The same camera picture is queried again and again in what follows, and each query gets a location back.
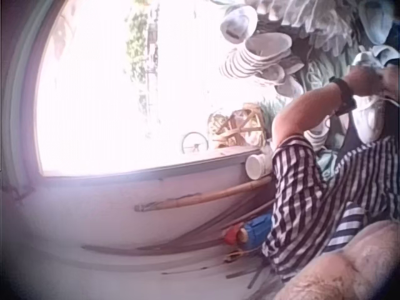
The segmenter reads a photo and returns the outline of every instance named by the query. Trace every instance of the striped shirt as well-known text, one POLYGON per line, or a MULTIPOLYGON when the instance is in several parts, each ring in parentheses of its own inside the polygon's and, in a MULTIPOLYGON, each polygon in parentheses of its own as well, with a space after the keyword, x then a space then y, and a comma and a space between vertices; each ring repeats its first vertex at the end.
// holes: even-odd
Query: striped shirt
POLYGON ((272 157, 276 202, 263 252, 284 282, 343 247, 370 219, 400 220, 399 146, 387 137, 347 153, 328 182, 311 144, 286 139, 272 157))

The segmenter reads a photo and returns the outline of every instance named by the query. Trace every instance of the window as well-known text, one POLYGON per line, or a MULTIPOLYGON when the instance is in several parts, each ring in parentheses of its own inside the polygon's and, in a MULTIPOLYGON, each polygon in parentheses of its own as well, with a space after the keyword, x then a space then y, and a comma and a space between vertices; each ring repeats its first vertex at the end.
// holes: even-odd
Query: window
POLYGON ((66 1, 37 82, 41 174, 91 176, 184 163, 185 134, 208 138, 211 113, 257 101, 254 89, 218 73, 232 48, 219 31, 223 15, 207 0, 66 1))

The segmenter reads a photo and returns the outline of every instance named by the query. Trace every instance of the hairy arm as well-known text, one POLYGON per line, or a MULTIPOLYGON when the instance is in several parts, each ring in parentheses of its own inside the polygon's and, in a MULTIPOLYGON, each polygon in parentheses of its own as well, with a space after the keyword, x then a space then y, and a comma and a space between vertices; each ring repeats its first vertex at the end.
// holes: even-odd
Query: hairy arm
MULTIPOLYGON (((377 94, 382 89, 381 75, 369 67, 352 67, 344 80, 358 96, 377 94)), ((316 127, 339 108, 341 103, 341 91, 334 83, 298 97, 272 122, 272 145, 276 148, 286 138, 316 127)))

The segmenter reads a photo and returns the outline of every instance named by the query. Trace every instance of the bamboo pole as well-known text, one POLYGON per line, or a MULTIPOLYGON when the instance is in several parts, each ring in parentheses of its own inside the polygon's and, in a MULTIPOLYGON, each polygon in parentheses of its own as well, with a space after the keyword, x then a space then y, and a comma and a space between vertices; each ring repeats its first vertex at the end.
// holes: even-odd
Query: bamboo pole
POLYGON ((255 189, 259 189, 265 186, 270 182, 271 176, 266 176, 255 181, 250 181, 244 184, 240 184, 238 186, 233 186, 218 192, 209 192, 206 194, 198 194, 194 196, 167 199, 146 204, 138 204, 135 205, 134 210, 137 212, 159 211, 162 209, 181 208, 183 206, 207 203, 221 198, 253 191, 255 189))

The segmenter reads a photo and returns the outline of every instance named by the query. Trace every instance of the watch strap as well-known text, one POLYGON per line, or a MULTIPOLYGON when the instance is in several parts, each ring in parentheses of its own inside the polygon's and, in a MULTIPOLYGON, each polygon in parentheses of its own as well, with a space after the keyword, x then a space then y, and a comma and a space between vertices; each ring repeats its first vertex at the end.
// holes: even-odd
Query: watch strap
POLYGON ((340 78, 332 77, 329 79, 330 83, 337 84, 341 92, 342 104, 339 109, 335 112, 336 116, 346 114, 357 107, 355 100, 353 99, 353 90, 349 87, 346 81, 340 78))

